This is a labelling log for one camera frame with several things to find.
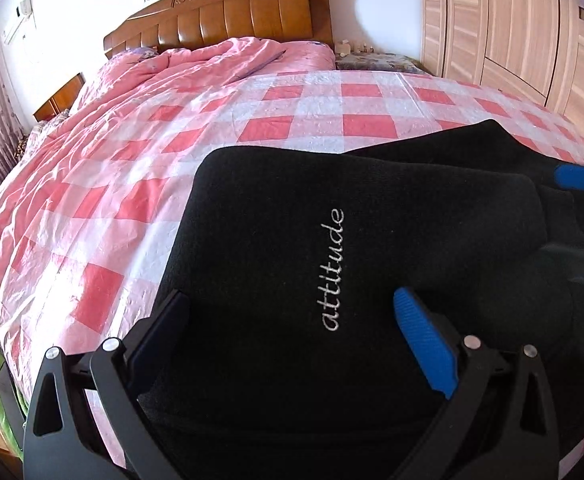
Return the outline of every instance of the checkered bedsheet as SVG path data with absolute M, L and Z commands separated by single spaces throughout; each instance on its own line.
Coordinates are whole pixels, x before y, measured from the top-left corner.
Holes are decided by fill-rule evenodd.
M 584 138 L 564 118 L 429 76 L 288 73 L 202 91 L 172 80 L 132 100 L 89 134 L 79 124 L 44 143 L 0 188 L 0 209 L 16 204 L 0 224 L 0 339 L 27 398 L 47 348 L 91 351 L 150 314 L 194 174 L 219 147 L 341 153 L 495 119 L 533 150 L 584 163 Z

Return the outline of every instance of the silver bolt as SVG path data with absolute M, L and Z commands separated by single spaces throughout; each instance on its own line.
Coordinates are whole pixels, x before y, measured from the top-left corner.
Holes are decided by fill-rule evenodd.
M 525 345 L 523 347 L 523 352 L 527 357 L 534 359 L 538 355 L 538 350 L 534 345 Z
M 120 342 L 117 338 L 110 337 L 109 339 L 105 339 L 105 341 L 103 342 L 103 349 L 105 350 L 105 352 L 114 352 L 119 345 Z
M 470 350 L 478 350 L 480 348 L 480 339 L 475 335 L 466 335 L 462 342 Z
M 48 348 L 48 351 L 46 351 L 46 357 L 48 359 L 56 359 L 59 352 L 60 350 L 58 349 L 58 346 L 53 346 L 52 348 Z

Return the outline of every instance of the wooden headboard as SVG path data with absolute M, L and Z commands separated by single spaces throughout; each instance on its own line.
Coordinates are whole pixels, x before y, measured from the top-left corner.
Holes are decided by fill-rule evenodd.
M 329 0 L 160 0 L 103 40 L 111 58 L 127 48 L 200 48 L 228 38 L 316 40 L 333 46 Z

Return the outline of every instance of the nightstand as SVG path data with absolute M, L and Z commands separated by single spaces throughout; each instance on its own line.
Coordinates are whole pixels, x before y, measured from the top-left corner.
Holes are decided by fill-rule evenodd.
M 338 70 L 376 70 L 427 74 L 427 72 L 419 68 L 419 63 L 410 57 L 398 54 L 371 54 L 369 52 L 351 53 L 345 57 L 337 57 L 336 68 Z

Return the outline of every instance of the wooden wardrobe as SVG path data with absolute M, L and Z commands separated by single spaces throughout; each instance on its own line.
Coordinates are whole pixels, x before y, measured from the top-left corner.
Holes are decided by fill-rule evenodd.
M 564 114 L 584 136 L 584 0 L 423 0 L 422 62 Z

